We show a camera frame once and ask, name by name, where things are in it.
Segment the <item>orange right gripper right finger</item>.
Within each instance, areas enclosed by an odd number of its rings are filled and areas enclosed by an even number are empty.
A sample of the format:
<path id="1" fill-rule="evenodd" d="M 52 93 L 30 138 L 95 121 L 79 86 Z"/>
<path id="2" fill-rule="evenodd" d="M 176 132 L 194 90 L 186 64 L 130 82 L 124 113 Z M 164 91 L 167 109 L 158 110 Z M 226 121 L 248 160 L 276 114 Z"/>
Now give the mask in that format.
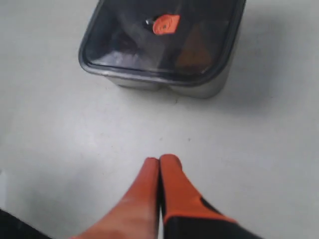
<path id="1" fill-rule="evenodd" d="M 245 239 L 246 232 L 209 204 L 183 172 L 173 154 L 160 157 L 165 239 Z"/>

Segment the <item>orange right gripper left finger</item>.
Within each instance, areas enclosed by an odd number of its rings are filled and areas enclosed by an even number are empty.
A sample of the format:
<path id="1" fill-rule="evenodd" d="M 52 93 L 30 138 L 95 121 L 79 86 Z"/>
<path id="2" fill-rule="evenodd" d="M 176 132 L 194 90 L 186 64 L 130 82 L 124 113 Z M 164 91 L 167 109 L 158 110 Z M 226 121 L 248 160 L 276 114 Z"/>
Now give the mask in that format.
<path id="1" fill-rule="evenodd" d="M 147 158 L 134 182 L 101 220 L 74 239 L 156 239 L 160 162 Z"/>

